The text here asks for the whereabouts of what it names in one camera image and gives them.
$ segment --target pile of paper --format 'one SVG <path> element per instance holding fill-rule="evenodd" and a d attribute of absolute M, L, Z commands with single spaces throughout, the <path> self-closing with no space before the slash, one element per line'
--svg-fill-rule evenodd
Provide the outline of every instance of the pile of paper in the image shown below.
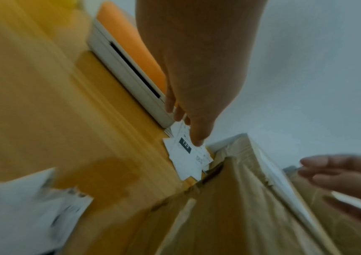
<path fill-rule="evenodd" d="M 175 122 L 165 130 L 170 138 L 165 138 L 164 144 L 179 178 L 183 181 L 191 176 L 200 181 L 201 171 L 209 170 L 213 159 L 205 145 L 196 147 L 192 144 L 189 132 L 190 127 L 183 121 Z"/>
<path fill-rule="evenodd" d="M 92 197 L 50 188 L 54 169 L 0 183 L 0 255 L 57 254 Z"/>

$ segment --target finger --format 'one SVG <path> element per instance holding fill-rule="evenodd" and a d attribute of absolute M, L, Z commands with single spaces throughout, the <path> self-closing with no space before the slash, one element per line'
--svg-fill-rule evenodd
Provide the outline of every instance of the finger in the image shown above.
<path fill-rule="evenodd" d="M 323 197 L 323 200 L 334 209 L 347 214 L 353 219 L 361 222 L 361 209 L 353 205 L 341 202 L 333 197 Z"/>
<path fill-rule="evenodd" d="M 165 111 L 167 113 L 173 112 L 173 107 L 175 106 L 175 102 L 176 102 L 175 94 L 173 93 L 169 79 L 167 79 L 167 91 L 165 93 Z"/>
<path fill-rule="evenodd" d="M 188 116 L 186 116 L 186 118 L 185 118 L 185 124 L 190 126 L 190 119 Z"/>
<path fill-rule="evenodd" d="M 191 120 L 190 139 L 194 146 L 202 146 L 214 128 L 214 122 L 196 122 Z"/>
<path fill-rule="evenodd" d="M 298 170 L 298 175 L 306 179 L 311 179 L 315 174 L 338 175 L 346 173 L 348 170 L 337 168 L 314 168 L 314 167 L 301 167 Z"/>
<path fill-rule="evenodd" d="M 324 155 L 301 159 L 307 167 L 340 168 L 361 172 L 361 156 L 358 155 Z"/>
<path fill-rule="evenodd" d="M 175 113 L 173 114 L 173 119 L 175 121 L 181 121 L 184 115 L 185 115 L 185 111 L 182 109 L 180 105 L 178 105 L 175 110 Z"/>
<path fill-rule="evenodd" d="M 347 172 L 339 175 L 317 174 L 312 183 L 318 187 L 334 190 L 361 199 L 361 173 Z"/>

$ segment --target wall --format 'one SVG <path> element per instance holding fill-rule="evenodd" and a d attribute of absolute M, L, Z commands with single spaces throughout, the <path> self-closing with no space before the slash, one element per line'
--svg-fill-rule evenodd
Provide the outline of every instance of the wall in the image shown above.
<path fill-rule="evenodd" d="M 244 132 L 281 167 L 361 153 L 361 1 L 269 0 L 246 85 L 207 144 Z"/>

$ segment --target wood grain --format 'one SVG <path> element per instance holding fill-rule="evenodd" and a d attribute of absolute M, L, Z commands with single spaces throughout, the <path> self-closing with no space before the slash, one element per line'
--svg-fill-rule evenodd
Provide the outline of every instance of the wood grain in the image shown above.
<path fill-rule="evenodd" d="M 0 0 L 0 181 L 58 167 L 95 198 L 64 254 L 123 254 L 181 182 L 163 130 L 88 51 L 90 18 L 58 1 Z"/>

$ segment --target person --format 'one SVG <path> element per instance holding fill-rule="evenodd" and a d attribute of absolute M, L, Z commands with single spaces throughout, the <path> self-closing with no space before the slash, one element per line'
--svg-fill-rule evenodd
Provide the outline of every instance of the person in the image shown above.
<path fill-rule="evenodd" d="M 167 77 L 166 111 L 190 125 L 201 146 L 215 120 L 245 83 L 249 57 L 267 0 L 138 0 L 140 36 Z M 361 199 L 361 156 L 304 158 L 298 172 L 313 185 Z M 327 197 L 361 221 L 361 209 Z"/>

